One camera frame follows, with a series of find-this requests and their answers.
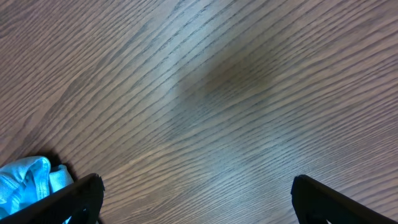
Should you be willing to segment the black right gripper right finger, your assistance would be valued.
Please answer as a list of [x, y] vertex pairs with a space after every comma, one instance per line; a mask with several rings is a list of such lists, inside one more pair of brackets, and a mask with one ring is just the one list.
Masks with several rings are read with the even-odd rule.
[[397, 224], [307, 175], [294, 178], [290, 193], [300, 224]]

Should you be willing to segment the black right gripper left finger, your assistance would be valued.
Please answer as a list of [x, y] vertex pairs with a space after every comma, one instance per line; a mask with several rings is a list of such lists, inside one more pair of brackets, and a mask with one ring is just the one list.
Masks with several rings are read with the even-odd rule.
[[104, 185], [98, 174], [66, 186], [54, 194], [1, 220], [1, 224], [95, 224], [104, 199]]

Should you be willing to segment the light blue t-shirt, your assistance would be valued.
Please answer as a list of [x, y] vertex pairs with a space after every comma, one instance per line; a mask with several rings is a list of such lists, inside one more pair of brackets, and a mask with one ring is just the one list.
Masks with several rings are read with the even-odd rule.
[[65, 165], [44, 156], [19, 159], [1, 167], [1, 218], [6, 218], [65, 188], [73, 179]]

